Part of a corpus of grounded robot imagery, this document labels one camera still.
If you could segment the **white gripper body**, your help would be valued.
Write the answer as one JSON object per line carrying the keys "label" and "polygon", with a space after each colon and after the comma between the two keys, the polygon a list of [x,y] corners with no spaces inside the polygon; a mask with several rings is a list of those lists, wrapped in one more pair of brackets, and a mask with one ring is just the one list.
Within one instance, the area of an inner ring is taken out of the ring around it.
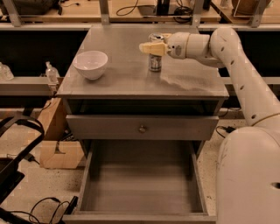
{"label": "white gripper body", "polygon": [[167,39],[168,54],[172,58],[181,60],[186,58],[186,47],[189,36],[189,32],[176,32]]}

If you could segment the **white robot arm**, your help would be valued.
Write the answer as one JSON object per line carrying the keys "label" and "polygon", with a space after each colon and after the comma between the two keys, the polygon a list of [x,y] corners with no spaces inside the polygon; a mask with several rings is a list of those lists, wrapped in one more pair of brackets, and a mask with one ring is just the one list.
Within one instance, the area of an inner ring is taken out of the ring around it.
{"label": "white robot arm", "polygon": [[216,224],[280,224],[280,101],[242,49],[236,31],[162,33],[142,53],[225,67],[247,125],[228,134],[216,168]]}

